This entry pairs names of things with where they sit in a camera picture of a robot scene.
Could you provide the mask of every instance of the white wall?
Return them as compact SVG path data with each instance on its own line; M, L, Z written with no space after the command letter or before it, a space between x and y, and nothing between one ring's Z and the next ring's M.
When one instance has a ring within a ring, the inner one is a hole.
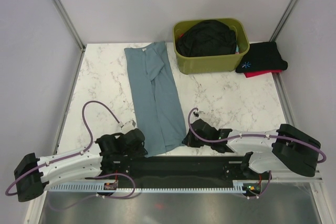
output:
M0 222L19 224L28 204L5 190L24 155L51 153L80 51L51 0L0 6Z
M84 43L172 41L188 19L235 17L250 41L268 41L290 0L62 0Z
M319 166L336 207L336 1L300 0L277 39L281 74L298 127L322 143Z

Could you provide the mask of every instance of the gray garment sleeve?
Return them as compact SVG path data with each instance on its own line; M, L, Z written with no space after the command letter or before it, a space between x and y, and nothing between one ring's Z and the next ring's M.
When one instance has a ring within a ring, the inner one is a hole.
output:
M135 116L148 157L181 146L186 127L165 42L124 51Z

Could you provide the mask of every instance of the marble surface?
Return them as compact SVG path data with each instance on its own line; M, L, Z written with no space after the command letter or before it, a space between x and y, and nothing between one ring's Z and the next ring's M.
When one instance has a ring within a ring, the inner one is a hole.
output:
M122 122L135 120L124 48L144 47L148 44L88 44L58 153L85 146L89 142L89 134L81 118L82 106L89 100L105 103ZM248 79L235 72L187 76L179 72L172 43L167 43L167 51L185 122L190 109L196 106L207 113L211 125L216 128L267 131L285 123L270 73ZM94 139L119 132L113 117L99 104L88 105L86 118ZM181 146L164 155L221 154L207 146Z

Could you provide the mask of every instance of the metal pole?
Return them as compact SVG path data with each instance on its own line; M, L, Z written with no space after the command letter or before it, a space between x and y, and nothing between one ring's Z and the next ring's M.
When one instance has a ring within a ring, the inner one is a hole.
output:
M57 11L61 15L64 23L66 24L67 28L69 29L70 33L72 34L73 38L75 39L77 45L79 46L80 50L84 51L85 45L81 38L79 37L67 11L65 10L61 0L52 0L55 7L57 8Z

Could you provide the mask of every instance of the plastic bin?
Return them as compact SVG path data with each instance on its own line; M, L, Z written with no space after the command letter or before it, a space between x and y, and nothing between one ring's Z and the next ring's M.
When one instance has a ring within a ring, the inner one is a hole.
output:
M180 55L176 50L176 42L181 34L188 31L197 23L203 21L189 20L178 22L173 28L174 35L174 50L177 58L177 65L180 72L184 74L190 73L209 73L209 72L224 72L233 71L236 69L244 54L250 49L243 25L234 18L218 18L216 20L227 25L231 30L234 30L237 37L237 44L239 54L234 55L217 55L217 56L203 56L203 57L185 57Z

